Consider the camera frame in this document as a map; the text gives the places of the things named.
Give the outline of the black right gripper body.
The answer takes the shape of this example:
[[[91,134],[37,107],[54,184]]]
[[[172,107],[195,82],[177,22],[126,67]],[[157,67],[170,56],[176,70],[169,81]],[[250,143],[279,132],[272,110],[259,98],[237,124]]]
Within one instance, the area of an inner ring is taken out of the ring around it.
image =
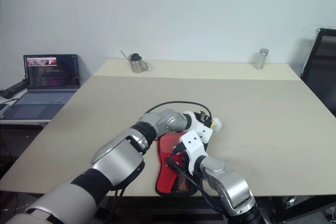
[[[188,171],[189,159],[185,145],[183,143],[175,144],[166,161],[169,167],[177,173]]]

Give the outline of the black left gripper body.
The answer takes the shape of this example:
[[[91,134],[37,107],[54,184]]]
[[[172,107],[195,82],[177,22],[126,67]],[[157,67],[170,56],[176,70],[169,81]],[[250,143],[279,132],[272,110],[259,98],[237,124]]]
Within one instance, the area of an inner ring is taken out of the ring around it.
[[[204,111],[200,113],[195,113],[196,119],[201,122],[204,126],[211,128],[212,125],[212,117],[207,115]]]

